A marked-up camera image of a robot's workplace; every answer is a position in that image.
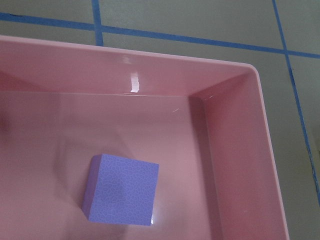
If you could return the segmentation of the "purple foam block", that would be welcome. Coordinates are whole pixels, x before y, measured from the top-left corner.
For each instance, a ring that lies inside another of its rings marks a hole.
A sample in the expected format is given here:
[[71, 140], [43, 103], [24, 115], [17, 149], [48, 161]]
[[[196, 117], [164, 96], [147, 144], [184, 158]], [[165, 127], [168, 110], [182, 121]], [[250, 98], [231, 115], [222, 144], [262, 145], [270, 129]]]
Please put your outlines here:
[[95, 223], [150, 226], [158, 175], [157, 163], [95, 155], [81, 209]]

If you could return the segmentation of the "pink plastic bin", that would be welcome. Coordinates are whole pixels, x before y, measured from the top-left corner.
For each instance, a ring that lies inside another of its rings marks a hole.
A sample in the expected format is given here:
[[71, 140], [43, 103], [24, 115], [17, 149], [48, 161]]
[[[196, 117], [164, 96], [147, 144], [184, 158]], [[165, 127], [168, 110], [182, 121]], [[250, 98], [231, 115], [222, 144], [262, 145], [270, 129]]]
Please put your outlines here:
[[[91, 159], [159, 165], [152, 225], [89, 221]], [[0, 38], [3, 240], [287, 240], [250, 64]]]

